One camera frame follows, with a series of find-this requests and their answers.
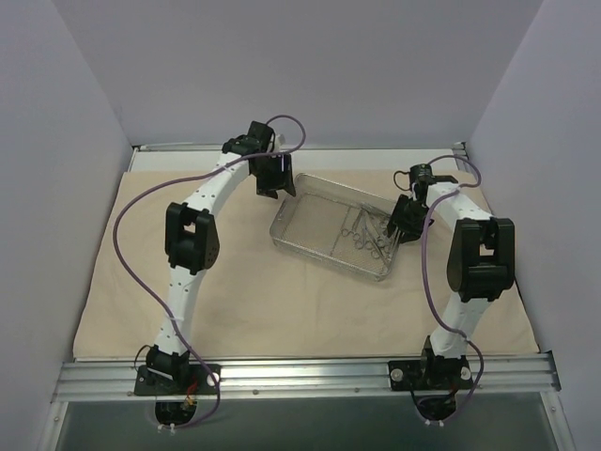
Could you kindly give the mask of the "right aluminium side rail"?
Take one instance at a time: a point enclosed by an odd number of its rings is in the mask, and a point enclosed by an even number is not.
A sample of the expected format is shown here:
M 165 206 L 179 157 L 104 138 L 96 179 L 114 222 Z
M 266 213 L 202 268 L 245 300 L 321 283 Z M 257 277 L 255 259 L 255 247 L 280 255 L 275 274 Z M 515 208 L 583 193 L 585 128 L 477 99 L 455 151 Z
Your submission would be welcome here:
M 467 146 L 465 142 L 457 142 L 452 146 L 452 153 L 455 155 L 455 163 L 457 168 L 463 172 L 470 172 L 470 165 L 468 164 L 469 155 L 467 152 Z

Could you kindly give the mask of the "steel ring-handled forceps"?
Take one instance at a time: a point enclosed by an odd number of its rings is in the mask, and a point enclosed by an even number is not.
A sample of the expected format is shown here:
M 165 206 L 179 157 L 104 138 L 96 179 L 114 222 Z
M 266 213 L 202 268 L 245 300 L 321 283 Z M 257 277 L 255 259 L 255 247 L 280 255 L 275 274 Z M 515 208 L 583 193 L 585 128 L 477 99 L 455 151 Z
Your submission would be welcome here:
M 368 226 L 369 216 L 361 211 L 358 214 L 357 228 L 354 232 L 355 248 L 358 250 L 366 250 L 370 253 L 371 258 L 384 261 L 382 248 L 378 244 L 378 240 L 372 234 Z

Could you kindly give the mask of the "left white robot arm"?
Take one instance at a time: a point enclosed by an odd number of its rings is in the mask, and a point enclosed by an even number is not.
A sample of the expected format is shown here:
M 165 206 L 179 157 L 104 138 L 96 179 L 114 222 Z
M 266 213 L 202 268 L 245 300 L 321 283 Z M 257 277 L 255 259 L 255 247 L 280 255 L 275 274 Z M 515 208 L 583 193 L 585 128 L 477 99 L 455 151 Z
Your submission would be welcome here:
M 166 319 L 146 357 L 146 367 L 168 394 L 182 392 L 193 376 L 188 335 L 204 276 L 216 262 L 220 239 L 216 219 L 225 202 L 248 177 L 260 196 L 294 196 L 292 157 L 280 150 L 272 119 L 253 121 L 245 134 L 229 139 L 213 171 L 183 202 L 165 213 L 164 249 L 170 267 Z

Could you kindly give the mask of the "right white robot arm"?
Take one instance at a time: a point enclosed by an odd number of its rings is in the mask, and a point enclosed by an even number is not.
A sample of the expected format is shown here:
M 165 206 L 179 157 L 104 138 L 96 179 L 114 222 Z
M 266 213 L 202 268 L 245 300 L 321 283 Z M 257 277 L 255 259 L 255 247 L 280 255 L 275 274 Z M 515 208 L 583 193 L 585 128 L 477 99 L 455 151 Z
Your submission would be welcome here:
M 405 174 L 409 187 L 398 197 L 386 233 L 398 243 L 421 243 L 424 294 L 438 327 L 424 342 L 416 367 L 420 382 L 436 388 L 450 376 L 469 374 L 462 360 L 473 346 L 471 336 L 487 308 L 514 284 L 515 224 L 481 209 L 462 192 L 478 182 L 438 176 L 429 163 Z M 442 314 L 433 304 L 427 274 L 427 232 L 434 214 L 453 230 L 446 266 L 451 296 Z

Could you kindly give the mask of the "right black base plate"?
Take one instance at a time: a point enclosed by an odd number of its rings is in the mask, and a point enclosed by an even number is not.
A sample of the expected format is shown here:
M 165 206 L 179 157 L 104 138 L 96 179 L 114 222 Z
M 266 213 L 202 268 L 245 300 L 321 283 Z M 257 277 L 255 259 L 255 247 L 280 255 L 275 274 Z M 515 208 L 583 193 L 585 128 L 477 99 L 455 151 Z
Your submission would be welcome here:
M 473 386 L 463 359 L 391 360 L 387 363 L 391 389 L 398 392 L 467 390 Z

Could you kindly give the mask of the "wire mesh instrument tray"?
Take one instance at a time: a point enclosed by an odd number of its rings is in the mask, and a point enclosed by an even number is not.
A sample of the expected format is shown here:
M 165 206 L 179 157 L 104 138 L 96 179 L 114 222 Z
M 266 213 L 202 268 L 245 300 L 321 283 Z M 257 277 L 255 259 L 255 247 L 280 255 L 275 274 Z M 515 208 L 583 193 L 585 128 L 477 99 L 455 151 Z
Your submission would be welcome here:
M 389 276 L 398 250 L 394 237 L 386 235 L 393 200 L 310 174 L 298 174 L 294 184 L 297 195 L 283 200 L 270 226 L 276 246 L 372 281 Z M 382 248 L 384 261 L 356 249 L 351 237 L 341 235 L 358 210 L 367 211 L 369 229 Z

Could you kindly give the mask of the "steel scissors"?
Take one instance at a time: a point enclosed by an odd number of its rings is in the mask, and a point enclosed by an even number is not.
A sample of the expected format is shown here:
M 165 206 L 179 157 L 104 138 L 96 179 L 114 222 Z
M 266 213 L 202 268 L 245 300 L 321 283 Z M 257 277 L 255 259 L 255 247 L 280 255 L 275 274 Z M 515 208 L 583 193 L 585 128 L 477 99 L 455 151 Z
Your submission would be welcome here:
M 350 226 L 344 226 L 341 231 L 343 237 L 351 237 L 358 244 L 365 244 L 367 240 L 367 219 L 369 218 L 366 210 L 358 210 Z

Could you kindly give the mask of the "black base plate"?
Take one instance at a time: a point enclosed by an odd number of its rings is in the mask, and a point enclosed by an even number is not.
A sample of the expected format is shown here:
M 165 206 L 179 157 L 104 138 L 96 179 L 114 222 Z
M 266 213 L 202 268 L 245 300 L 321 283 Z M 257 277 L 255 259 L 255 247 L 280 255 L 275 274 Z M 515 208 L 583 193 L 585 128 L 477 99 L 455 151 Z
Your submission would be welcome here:
M 391 389 L 398 392 L 467 390 L 473 386 L 463 359 L 391 360 L 387 363 Z
M 137 368 L 133 393 L 139 397 L 212 396 L 217 389 L 209 372 L 199 364 L 190 365 L 177 377 L 141 365 Z

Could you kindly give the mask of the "aluminium front rail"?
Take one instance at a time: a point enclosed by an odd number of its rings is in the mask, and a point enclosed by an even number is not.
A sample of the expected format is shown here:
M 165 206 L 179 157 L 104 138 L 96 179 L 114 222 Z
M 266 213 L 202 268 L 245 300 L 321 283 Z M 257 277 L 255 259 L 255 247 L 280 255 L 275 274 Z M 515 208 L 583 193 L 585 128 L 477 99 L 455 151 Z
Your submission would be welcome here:
M 388 397 L 401 374 L 389 358 L 219 360 L 221 397 L 231 399 Z M 558 392 L 561 383 L 548 353 L 487 356 L 469 365 L 478 394 Z M 140 366 L 128 361 L 63 365 L 54 389 L 59 402 L 180 401 L 188 394 L 156 390 L 145 396 Z

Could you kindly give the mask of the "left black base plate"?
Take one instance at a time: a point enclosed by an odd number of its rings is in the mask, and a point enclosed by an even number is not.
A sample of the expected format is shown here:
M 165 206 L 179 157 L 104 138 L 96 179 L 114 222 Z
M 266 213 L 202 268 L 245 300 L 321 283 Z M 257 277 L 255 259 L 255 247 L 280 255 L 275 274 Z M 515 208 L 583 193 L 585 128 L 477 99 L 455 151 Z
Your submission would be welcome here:
M 190 365 L 177 377 L 141 365 L 137 368 L 133 393 L 139 397 L 212 396 L 217 389 L 209 372 L 199 364 Z

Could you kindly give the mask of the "steel ring-handled clamp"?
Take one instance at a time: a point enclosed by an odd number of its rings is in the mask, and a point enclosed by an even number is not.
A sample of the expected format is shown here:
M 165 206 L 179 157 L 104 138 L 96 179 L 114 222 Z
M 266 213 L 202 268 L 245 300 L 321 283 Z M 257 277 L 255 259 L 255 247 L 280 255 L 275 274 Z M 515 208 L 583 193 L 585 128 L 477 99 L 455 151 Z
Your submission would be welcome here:
M 369 215 L 364 210 L 360 210 L 351 227 L 354 246 L 358 250 L 373 250 L 378 245 L 377 239 L 369 229 L 368 219 Z

